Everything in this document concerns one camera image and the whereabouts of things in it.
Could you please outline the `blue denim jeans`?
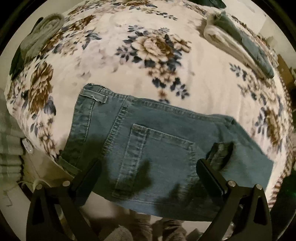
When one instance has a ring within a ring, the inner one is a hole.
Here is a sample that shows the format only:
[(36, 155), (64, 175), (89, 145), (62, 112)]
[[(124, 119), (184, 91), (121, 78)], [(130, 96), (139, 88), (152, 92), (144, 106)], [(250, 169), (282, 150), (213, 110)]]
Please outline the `blue denim jeans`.
[(58, 163), (77, 175), (100, 161), (102, 173), (93, 191), (124, 208), (211, 221), (219, 208), (199, 180), (199, 159), (245, 187), (266, 187), (273, 169), (273, 162), (229, 116), (199, 114), (87, 84), (77, 98)]

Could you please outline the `green striped curtain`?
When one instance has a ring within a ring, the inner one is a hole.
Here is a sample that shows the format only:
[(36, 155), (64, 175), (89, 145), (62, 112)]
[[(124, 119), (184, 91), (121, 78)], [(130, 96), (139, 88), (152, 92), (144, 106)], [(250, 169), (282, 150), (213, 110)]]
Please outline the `green striped curtain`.
[(15, 118), (6, 106), (4, 91), (1, 90), (1, 184), (17, 182), (22, 176), (21, 156), (25, 150), (21, 140), (25, 137)]

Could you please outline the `folded blue jeans on stack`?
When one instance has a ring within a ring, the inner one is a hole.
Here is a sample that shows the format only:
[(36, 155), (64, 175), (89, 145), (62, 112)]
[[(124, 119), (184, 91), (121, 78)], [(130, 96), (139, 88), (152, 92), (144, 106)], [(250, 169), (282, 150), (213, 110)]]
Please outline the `folded blue jeans on stack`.
[(262, 70), (267, 78), (274, 77), (273, 68), (269, 63), (265, 52), (255, 42), (253, 42), (245, 32), (237, 28), (227, 17), (225, 12), (215, 15), (214, 25), (223, 29), (234, 40), (236, 40), (250, 55), (255, 64)]

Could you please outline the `folded white cloth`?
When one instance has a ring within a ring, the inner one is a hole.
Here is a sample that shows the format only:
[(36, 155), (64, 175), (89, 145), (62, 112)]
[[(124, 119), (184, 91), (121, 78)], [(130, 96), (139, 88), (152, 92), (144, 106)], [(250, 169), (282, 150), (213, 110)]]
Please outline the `folded white cloth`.
[(241, 63), (251, 68), (258, 77), (266, 79), (267, 77), (255, 64), (245, 49), (223, 29), (214, 25), (214, 17), (217, 14), (220, 13), (212, 13), (207, 15), (206, 27), (204, 28), (203, 32), (205, 39), (217, 48), (230, 54)]

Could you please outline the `floral fleece blanket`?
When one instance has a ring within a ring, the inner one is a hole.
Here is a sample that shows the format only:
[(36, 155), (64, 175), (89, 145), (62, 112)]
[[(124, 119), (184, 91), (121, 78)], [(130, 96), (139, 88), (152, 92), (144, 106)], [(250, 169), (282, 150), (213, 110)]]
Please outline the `floral fleece blanket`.
[(274, 163), (266, 189), (274, 206), (292, 168), (290, 98), (271, 49), (228, 14), (267, 55), (274, 77), (208, 42), (207, 15), (190, 1), (82, 1), (5, 88), (9, 113), (32, 145), (55, 158), (69, 136), (81, 88), (94, 83), (203, 114), (229, 115)]

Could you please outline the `folded grey-green garment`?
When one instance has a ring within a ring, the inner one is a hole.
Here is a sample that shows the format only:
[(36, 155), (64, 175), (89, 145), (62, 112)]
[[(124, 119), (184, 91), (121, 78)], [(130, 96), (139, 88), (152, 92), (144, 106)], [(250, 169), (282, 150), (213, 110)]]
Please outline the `folded grey-green garment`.
[(25, 65), (34, 59), (45, 45), (59, 32), (64, 24), (64, 16), (50, 14), (37, 20), (31, 32), (22, 40), (11, 61), (10, 77), (14, 81)]

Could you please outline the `dark green folded garment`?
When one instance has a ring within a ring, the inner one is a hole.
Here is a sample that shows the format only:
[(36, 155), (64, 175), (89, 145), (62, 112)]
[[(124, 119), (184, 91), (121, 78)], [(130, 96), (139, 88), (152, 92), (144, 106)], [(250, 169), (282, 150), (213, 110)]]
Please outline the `dark green folded garment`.
[(192, 0), (192, 2), (202, 6), (211, 6), (218, 9), (226, 8), (226, 4), (222, 0)]

